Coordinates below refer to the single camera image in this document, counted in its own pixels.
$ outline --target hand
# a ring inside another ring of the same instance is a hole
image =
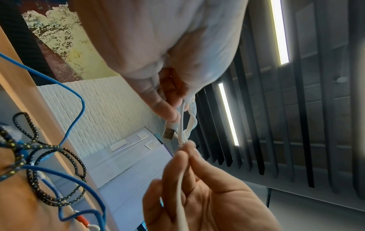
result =
[[[149,231],[177,230],[176,187],[183,170],[181,200],[189,231],[281,230],[274,215],[245,183],[210,165],[189,141],[166,165],[162,180],[153,180],[143,197]]]
[[[236,53],[248,0],[72,0],[96,50],[162,118],[218,79]],[[162,67],[173,69],[162,70]],[[158,86],[166,100],[158,94]]]

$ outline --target white brick wall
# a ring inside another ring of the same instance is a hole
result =
[[[65,83],[86,104],[85,113],[70,133],[69,140],[84,158],[114,144],[143,126],[163,133],[164,121],[139,98],[120,76]],[[66,132],[81,110],[81,101],[61,86],[38,87]],[[176,142],[166,142],[170,150]]]

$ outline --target yellow painted area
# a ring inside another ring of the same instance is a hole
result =
[[[23,17],[33,33],[84,80],[118,75],[97,53],[68,5],[53,7],[46,15],[28,11]]]

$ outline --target black cable with yellow dots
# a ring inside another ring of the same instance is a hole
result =
[[[29,126],[33,132],[33,136],[30,135],[27,131],[25,131],[19,125],[17,118],[21,115],[25,116],[25,119],[27,120],[27,123],[29,124]],[[0,126],[0,135],[5,140],[5,142],[0,142],[0,147],[12,149],[14,156],[15,156],[14,164],[12,164],[9,167],[10,169],[8,171],[6,171],[4,174],[0,175],[0,182],[8,179],[12,175],[14,175],[16,172],[18,172],[22,168],[22,166],[24,164],[37,166],[43,158],[45,158],[48,155],[51,155],[52,153],[54,153],[56,151],[61,153],[62,155],[64,155],[72,163],[73,167],[75,168],[75,175],[78,176],[82,181],[86,182],[86,168],[85,168],[85,165],[83,164],[83,162],[72,151],[70,151],[67,148],[64,148],[64,147],[61,147],[58,145],[49,145],[49,144],[39,141],[38,140],[39,133],[38,133],[35,125],[33,124],[31,118],[29,117],[29,115],[26,112],[19,112],[19,113],[15,114],[13,116],[13,122],[14,122],[14,125],[24,135],[26,135],[28,138],[31,139],[31,141],[24,143],[24,144],[17,143],[13,139],[13,137],[2,126]],[[33,150],[33,151],[25,159],[24,155],[21,154],[22,150]],[[41,154],[33,163],[34,155],[40,150],[47,150],[47,151],[44,152],[43,154]],[[78,164],[76,163],[75,160],[82,167],[82,169],[83,169],[82,174],[79,173]],[[71,205],[71,204],[75,203],[76,201],[80,200],[86,191],[86,189],[83,188],[81,194],[76,199],[74,199],[72,201],[67,201],[67,199],[69,199],[71,196],[73,196],[78,191],[78,189],[81,187],[80,185],[78,185],[69,195],[64,196],[62,198],[55,198],[55,197],[45,193],[42,189],[40,189],[37,171],[31,170],[31,169],[27,169],[26,171],[27,171],[28,184],[33,189],[37,198],[39,198],[39,200],[41,200],[42,202],[44,202],[45,204],[50,205],[50,206],[62,207],[62,206]]]

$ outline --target linear led light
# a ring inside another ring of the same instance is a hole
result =
[[[231,128],[231,133],[232,133],[232,136],[233,136],[233,140],[235,142],[235,145],[239,146],[237,135],[236,135],[236,130],[235,130],[235,125],[233,124],[233,119],[232,119],[231,112],[229,110],[228,100],[227,100],[227,96],[225,95],[223,83],[220,83],[218,85],[219,85],[219,90],[221,91],[221,96],[222,96],[222,99],[223,99],[224,109],[225,109],[225,113],[227,114],[227,117],[228,117],[228,123],[229,123],[229,127]]]
[[[274,17],[276,42],[278,43],[280,65],[289,62],[288,47],[286,44],[284,20],[282,18],[281,1],[271,0],[271,10]]]

